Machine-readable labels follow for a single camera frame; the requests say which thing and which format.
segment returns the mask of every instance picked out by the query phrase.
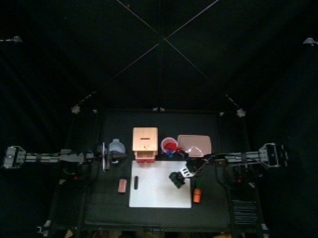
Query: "orange object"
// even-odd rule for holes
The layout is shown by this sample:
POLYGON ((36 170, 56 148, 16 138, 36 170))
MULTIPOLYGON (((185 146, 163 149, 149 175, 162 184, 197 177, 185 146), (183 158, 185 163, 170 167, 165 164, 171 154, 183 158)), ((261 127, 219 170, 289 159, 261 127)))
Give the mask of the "orange object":
POLYGON ((195 189, 194 190, 194 203, 199 204, 202 201, 202 190, 201 189, 195 189))

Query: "black enclosure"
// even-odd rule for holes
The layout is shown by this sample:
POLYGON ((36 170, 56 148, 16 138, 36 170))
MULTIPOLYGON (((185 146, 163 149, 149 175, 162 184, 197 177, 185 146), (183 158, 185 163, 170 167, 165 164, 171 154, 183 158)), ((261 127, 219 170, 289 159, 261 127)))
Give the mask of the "black enclosure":
MULTIPOLYGON (((289 166, 259 184, 263 217, 271 237, 316 237, 317 16, 313 0, 2 1, 2 154, 114 138, 131 149, 131 129, 151 125, 159 140, 209 135, 214 152, 285 144, 289 166)), ((0 237, 35 237, 60 170, 0 171, 0 237)))

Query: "white cutting board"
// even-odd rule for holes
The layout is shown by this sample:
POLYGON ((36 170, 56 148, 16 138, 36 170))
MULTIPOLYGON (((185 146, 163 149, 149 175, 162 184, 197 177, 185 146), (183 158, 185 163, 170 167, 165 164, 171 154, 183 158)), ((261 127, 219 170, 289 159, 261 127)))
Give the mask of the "white cutting board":
POLYGON ((190 179, 181 189, 169 178, 186 166, 183 161, 155 161, 137 163, 132 161, 132 179, 130 207, 191 208, 190 179), (138 176, 138 189, 134 177, 138 176))

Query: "black wall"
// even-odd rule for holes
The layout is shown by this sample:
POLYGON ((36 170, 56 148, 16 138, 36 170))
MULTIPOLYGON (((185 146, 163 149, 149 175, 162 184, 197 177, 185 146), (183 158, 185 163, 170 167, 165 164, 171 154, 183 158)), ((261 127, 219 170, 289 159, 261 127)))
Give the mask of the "black wall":
POLYGON ((275 237, 316 237, 318 223, 318 47, 269 85, 247 113, 254 149, 282 143, 290 152, 286 169, 270 171, 261 197, 265 218, 275 237))

